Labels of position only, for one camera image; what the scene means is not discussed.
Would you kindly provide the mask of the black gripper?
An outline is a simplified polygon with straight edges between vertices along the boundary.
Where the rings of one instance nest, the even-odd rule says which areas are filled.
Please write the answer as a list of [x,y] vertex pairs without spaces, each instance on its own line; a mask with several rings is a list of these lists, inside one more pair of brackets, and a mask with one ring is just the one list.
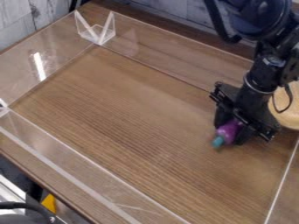
[[215,128],[233,119],[243,124],[235,137],[235,145],[243,145],[253,136],[261,137],[267,142],[272,140],[280,124],[269,113],[268,94],[260,94],[247,85],[233,87],[216,82],[209,98],[216,102]]

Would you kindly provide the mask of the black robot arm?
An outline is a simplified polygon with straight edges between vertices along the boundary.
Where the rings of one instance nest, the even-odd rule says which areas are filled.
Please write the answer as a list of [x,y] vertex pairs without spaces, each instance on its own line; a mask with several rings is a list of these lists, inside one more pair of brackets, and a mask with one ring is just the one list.
[[292,0],[204,0],[219,37],[236,44],[256,43],[253,64],[240,87],[215,83],[209,98],[216,102],[212,145],[241,145],[252,136],[271,140],[280,130],[273,114],[285,108],[275,103],[283,88],[295,99],[291,83],[299,81],[299,14]]

